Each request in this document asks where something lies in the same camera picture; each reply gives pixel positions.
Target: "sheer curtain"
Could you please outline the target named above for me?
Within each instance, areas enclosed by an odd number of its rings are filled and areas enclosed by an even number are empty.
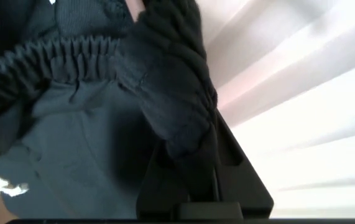
[[[355,1],[197,1],[219,110],[271,217],[355,217]]]

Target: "black sleeve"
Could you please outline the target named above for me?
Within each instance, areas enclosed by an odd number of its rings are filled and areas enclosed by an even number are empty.
[[[217,96],[194,0],[150,1],[117,51],[122,86],[141,100],[191,196],[208,194],[216,161]]]

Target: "white curtain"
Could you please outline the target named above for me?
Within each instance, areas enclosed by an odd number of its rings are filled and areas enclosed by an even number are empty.
[[[197,1],[219,110],[271,217],[355,217],[355,0]]]

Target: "dark gray cloth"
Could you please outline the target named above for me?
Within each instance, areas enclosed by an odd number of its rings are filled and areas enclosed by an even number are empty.
[[[159,140],[191,192],[209,187],[216,92],[194,1],[152,1],[134,25],[122,0],[37,0],[21,11],[30,14],[0,26],[17,46],[0,55],[0,175],[27,175],[35,190],[5,197],[12,212],[135,218]]]

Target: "black garment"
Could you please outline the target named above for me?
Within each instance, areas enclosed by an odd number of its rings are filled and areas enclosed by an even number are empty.
[[[213,168],[216,92],[194,1],[151,1],[134,25],[123,1],[21,0],[15,11],[1,2],[0,21],[15,21],[0,25],[14,37],[0,52],[16,47],[0,54],[0,175],[24,182],[11,166],[24,169],[32,188],[4,198],[11,212],[134,218],[159,139],[191,191],[203,191],[195,182]]]

